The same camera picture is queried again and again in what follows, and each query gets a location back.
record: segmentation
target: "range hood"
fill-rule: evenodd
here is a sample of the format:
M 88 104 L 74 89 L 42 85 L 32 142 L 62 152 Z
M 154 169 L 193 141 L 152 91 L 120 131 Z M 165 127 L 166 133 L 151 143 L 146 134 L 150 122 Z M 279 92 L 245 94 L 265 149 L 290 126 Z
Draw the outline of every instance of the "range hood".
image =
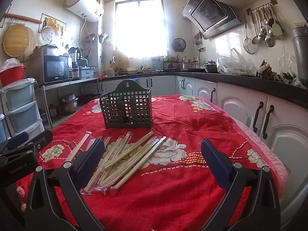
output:
M 241 23 L 230 5 L 217 0 L 189 0 L 182 14 L 196 25 L 205 40 Z

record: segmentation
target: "blender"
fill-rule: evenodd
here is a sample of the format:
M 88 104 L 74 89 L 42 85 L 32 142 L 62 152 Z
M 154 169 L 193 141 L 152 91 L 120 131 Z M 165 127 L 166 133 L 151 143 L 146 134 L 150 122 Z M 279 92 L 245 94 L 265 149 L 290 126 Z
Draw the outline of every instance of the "blender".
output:
M 78 68 L 78 60 L 81 59 L 81 49 L 72 47 L 69 49 L 68 53 L 72 58 L 72 66 L 73 66 L 73 79 L 79 78 L 79 68 Z

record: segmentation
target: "blue gripper pad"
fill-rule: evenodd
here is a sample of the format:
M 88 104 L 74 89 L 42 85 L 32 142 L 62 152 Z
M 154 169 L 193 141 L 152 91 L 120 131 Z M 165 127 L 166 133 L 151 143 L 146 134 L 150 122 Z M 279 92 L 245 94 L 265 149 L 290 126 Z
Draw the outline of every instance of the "blue gripper pad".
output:
M 18 146 L 25 143 L 27 140 L 29 140 L 29 134 L 27 132 L 22 132 L 21 134 L 9 139 L 7 149 L 8 150 L 16 149 Z
M 202 141 L 201 153 L 218 185 L 226 191 L 229 191 L 232 185 L 231 171 L 208 139 Z
M 101 139 L 96 140 L 88 151 L 81 152 L 73 161 L 75 173 L 73 182 L 79 191 L 87 186 L 93 172 L 105 152 L 105 144 Z

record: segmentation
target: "wooden rod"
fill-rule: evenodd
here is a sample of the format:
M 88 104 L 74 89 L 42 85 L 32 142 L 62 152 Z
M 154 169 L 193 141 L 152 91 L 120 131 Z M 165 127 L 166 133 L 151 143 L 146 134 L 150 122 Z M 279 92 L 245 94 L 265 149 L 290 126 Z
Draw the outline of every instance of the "wooden rod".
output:
M 21 15 L 10 14 L 10 13 L 4 13 L 3 17 L 16 18 L 16 19 L 21 19 L 21 20 L 24 20 L 24 21 L 34 22 L 34 23 L 38 23 L 38 24 L 42 23 L 42 21 L 37 20 L 37 19 L 33 19 L 33 18 L 30 18 L 30 17 L 21 16 Z

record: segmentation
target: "black plastic chopstick basket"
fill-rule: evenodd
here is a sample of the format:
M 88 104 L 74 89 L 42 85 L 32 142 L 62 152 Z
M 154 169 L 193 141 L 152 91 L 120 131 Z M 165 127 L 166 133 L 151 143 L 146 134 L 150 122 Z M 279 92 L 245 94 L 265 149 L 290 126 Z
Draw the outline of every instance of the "black plastic chopstick basket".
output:
M 151 127 L 151 89 L 133 80 L 124 80 L 110 93 L 100 97 L 106 128 Z

